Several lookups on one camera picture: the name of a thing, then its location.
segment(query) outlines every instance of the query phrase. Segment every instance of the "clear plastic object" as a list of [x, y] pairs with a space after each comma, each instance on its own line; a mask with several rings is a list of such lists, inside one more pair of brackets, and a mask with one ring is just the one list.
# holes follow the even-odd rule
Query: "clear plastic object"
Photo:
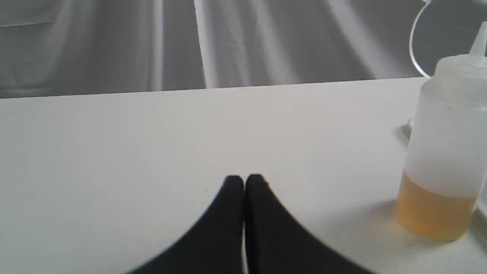
[[487, 175], [487, 22], [468, 55], [441, 59], [421, 88], [396, 216], [437, 241], [461, 237]]

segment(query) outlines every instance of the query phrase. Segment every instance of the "bottle cap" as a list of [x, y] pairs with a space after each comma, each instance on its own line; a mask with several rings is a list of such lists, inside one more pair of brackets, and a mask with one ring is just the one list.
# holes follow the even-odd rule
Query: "bottle cap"
[[469, 54], [441, 59], [432, 82], [436, 92], [455, 100], [487, 102], [487, 21], [482, 23]]

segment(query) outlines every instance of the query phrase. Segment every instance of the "gray fabric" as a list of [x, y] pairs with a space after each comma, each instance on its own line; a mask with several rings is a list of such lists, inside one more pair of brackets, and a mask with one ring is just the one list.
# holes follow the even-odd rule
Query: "gray fabric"
[[[419, 76], [408, 42], [423, 5], [0, 0], [0, 98]], [[419, 32], [418, 55], [436, 63], [435, 33]]]

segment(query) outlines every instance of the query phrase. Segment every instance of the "transparent plastic handle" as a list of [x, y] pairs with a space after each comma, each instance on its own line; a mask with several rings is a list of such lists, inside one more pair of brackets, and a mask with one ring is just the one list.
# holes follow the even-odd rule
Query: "transparent plastic handle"
[[412, 24], [411, 28], [411, 33], [409, 34], [409, 56], [411, 57], [411, 61], [414, 65], [414, 67], [421, 73], [424, 77], [427, 77], [431, 79], [431, 76], [428, 75], [422, 68], [419, 66], [418, 62], [416, 61], [416, 57], [414, 57], [414, 51], [412, 49], [412, 38], [414, 36], [414, 31], [416, 30], [416, 25], [418, 23], [419, 18], [421, 17], [421, 14], [423, 11], [428, 7], [431, 1], [425, 0], [426, 4], [423, 6], [423, 8], [419, 11], [418, 15], [416, 16], [416, 19], [414, 20], [414, 23]]

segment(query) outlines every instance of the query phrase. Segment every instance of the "squeeze bottle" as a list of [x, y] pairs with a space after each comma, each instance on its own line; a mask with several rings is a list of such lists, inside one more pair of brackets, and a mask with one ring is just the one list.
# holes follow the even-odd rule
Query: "squeeze bottle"
[[470, 53], [441, 59], [421, 87], [396, 217], [435, 241], [465, 233], [486, 179], [486, 46], [484, 22]]

